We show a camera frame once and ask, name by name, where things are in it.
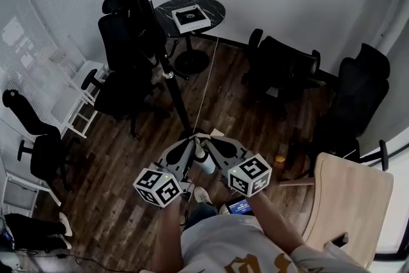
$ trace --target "white cable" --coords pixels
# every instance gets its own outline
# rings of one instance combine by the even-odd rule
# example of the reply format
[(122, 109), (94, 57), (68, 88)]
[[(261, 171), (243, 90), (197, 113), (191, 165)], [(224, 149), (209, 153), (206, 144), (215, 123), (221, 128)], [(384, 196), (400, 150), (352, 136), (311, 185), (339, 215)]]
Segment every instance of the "white cable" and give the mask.
[(207, 81), (206, 81), (206, 86), (204, 87), (204, 91), (203, 91), (203, 98), (202, 98), (202, 102), (200, 103), (200, 107), (199, 107), (199, 112), (197, 114), (197, 118), (196, 118), (196, 122), (194, 124), (194, 128), (193, 128), (193, 133), (196, 130), (196, 125), (197, 125), (197, 121), (199, 121), (199, 116), (200, 116), (200, 111), (202, 110), (202, 106), (203, 106), (203, 101), (205, 101), (205, 95), (206, 95), (206, 90), (207, 90), (207, 85), (209, 84), (209, 79), (210, 79), (210, 74), (212, 72), (212, 67), (213, 67), (213, 62), (215, 60), (215, 56), (216, 56), (216, 49), (217, 49), (217, 45), (219, 44), (219, 37), (217, 37), (217, 41), (216, 41), (216, 46), (215, 46), (215, 51), (213, 53), (213, 58), (212, 58), (212, 63), (210, 65), (210, 69), (209, 69), (209, 75), (207, 77)]

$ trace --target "wooden floor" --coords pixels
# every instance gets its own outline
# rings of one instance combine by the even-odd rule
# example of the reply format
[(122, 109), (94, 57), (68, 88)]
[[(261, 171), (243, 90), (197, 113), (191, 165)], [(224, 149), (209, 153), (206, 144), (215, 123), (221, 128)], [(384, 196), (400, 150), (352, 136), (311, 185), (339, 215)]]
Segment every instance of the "wooden floor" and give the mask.
[[(193, 38), (193, 46), (212, 57), (215, 42)], [(180, 40), (177, 52), (184, 49), (185, 43)], [(256, 102), (246, 108), (248, 93), (247, 87), (241, 84), (241, 78), (248, 69), (241, 49), (219, 44), (197, 126), (208, 132), (216, 128), (239, 140), (254, 153), (260, 153), (271, 163), (277, 178), (283, 174), (284, 164), (276, 163), (275, 156), (285, 156), (292, 136), (311, 138), (317, 117), (328, 109), (332, 90), (329, 87), (305, 90), (301, 100), (286, 105), (288, 117), (286, 121), (280, 121), (271, 100)], [(192, 124), (197, 117), (208, 70), (192, 76), (187, 82), (179, 80)], [(61, 209), (73, 228), (71, 253), (93, 258), (110, 269), (137, 272), (149, 267), (160, 212), (157, 207), (142, 201), (132, 183), (142, 168), (157, 160), (182, 132), (167, 90), (153, 98), (155, 105), (172, 112), (169, 119), (163, 120), (153, 113), (141, 113), (137, 119), (141, 139), (135, 141), (129, 134), (129, 120), (116, 121), (98, 114), (87, 133), (89, 137), (73, 148), (75, 160), (83, 164), (83, 167), (72, 168), (69, 173), (74, 193), (65, 193), (61, 182), (55, 183), (63, 202)], [(72, 136), (68, 132), (66, 139)], [(298, 157), (286, 174), (297, 175), (303, 171), (307, 161)], [(189, 172), (196, 185), (208, 190), (217, 206), (231, 197), (218, 181), (219, 174), (205, 175), (197, 167)], [(281, 213), (302, 231), (311, 211), (312, 187), (279, 187), (272, 179), (267, 194)], [(195, 204), (192, 200), (188, 209), (191, 210)], [(50, 196), (42, 194), (38, 197), (35, 217), (56, 221), (58, 211)], [(36, 258), (34, 262), (34, 266), (44, 272), (103, 272), (91, 262), (78, 266), (72, 258), (64, 261)]]

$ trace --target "white cube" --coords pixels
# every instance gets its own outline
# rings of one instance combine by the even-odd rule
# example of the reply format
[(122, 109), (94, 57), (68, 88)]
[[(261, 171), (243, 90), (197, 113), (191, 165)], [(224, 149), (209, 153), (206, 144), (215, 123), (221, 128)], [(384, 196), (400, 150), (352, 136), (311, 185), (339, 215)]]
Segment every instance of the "white cube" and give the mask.
[(228, 170), (228, 185), (250, 197), (268, 185), (271, 173), (271, 166), (257, 154)]
[(145, 201), (159, 207), (168, 206), (182, 192), (172, 173), (148, 168), (136, 178), (134, 187)]

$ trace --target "round black table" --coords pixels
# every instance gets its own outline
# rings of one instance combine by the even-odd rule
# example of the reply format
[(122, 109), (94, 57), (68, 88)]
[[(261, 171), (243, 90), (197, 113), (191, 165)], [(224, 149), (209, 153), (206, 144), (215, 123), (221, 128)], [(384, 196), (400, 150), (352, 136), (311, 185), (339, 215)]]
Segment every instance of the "round black table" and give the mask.
[[(198, 4), (211, 21), (211, 25), (203, 29), (181, 34), (172, 18), (172, 11)], [(174, 61), (174, 66), (182, 74), (191, 75), (202, 72), (209, 65), (209, 56), (204, 51), (192, 49), (191, 35), (203, 33), (218, 26), (226, 16), (224, 6), (216, 0), (170, 0), (155, 8), (155, 14), (165, 35), (170, 38), (184, 36), (187, 50)]]

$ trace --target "marble table top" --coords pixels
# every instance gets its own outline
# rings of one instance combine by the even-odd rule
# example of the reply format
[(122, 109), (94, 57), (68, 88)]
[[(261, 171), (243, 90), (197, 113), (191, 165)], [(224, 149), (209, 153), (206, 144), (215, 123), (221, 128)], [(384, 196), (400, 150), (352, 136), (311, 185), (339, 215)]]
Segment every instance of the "marble table top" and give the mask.
[(157, 20), (165, 31), (165, 35), (171, 38), (181, 36), (178, 27), (172, 18), (172, 11), (179, 8), (198, 4), (212, 22), (211, 26), (194, 30), (193, 33), (202, 33), (218, 26), (226, 16), (224, 6), (216, 0), (170, 0), (155, 8)]

